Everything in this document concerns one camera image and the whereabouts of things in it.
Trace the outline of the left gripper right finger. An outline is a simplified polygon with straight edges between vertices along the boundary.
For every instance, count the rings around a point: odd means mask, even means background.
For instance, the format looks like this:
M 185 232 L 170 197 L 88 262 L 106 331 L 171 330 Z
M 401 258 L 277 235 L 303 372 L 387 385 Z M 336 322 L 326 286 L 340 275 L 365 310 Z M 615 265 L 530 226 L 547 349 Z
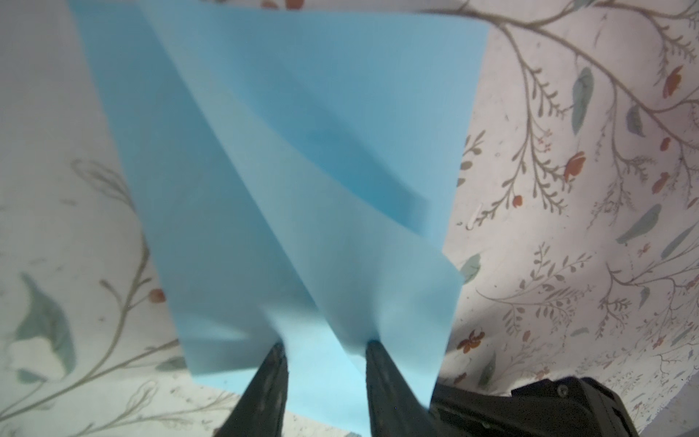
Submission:
M 397 365 L 377 340 L 366 348 L 366 386 L 371 435 L 436 436 L 437 427 Z

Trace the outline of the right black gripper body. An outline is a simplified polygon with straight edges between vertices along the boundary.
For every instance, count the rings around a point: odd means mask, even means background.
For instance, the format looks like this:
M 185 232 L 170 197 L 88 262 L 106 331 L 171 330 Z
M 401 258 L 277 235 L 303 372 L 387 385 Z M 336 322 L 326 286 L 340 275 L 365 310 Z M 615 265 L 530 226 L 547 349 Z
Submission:
M 431 412 L 449 436 L 639 436 L 620 396 L 588 377 L 543 379 L 509 396 L 439 384 Z

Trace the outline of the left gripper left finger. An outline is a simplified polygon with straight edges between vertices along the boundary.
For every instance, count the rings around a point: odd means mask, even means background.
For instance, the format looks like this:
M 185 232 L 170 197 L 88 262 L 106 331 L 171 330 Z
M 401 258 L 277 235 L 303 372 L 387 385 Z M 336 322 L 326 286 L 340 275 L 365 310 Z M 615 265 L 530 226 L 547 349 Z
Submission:
M 288 398 L 285 348 L 275 344 L 216 437 L 280 437 Z

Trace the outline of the light blue paper sheet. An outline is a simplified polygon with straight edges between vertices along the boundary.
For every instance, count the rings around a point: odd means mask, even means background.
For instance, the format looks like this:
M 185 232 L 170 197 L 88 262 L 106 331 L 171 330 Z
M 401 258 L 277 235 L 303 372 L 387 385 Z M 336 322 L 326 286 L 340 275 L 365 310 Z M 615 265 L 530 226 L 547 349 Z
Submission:
M 378 340 L 422 404 L 464 279 L 443 255 L 487 38 L 428 14 L 74 1 L 187 368 L 366 436 Z

